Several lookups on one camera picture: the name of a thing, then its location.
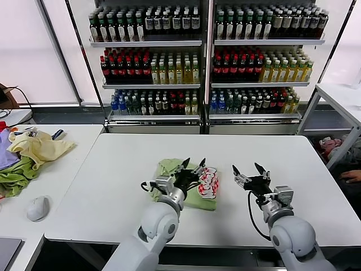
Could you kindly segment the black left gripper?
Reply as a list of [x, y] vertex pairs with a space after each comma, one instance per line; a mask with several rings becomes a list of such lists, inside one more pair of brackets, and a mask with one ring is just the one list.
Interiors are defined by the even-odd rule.
[[181, 189], [183, 192], [187, 192], [192, 188], [199, 185], [199, 175], [203, 175], [205, 172], [206, 158], [203, 158], [200, 164], [193, 170], [187, 169], [187, 166], [191, 158], [187, 158], [182, 161], [177, 167], [177, 171], [174, 173], [174, 186]]

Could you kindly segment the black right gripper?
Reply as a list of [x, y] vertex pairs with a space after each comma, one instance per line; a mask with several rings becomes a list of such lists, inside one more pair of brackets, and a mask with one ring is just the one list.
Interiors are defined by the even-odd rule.
[[265, 195], [272, 192], [270, 189], [270, 171], [265, 170], [263, 166], [254, 163], [257, 171], [262, 176], [247, 177], [240, 173], [235, 165], [232, 166], [234, 180], [239, 186], [243, 186], [245, 191], [251, 191], [254, 195]]

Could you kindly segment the person's bare hand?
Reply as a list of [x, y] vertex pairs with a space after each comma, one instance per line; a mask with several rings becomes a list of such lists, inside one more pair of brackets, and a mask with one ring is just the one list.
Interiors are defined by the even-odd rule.
[[351, 170], [340, 174], [340, 179], [346, 183], [361, 182], [361, 170]]

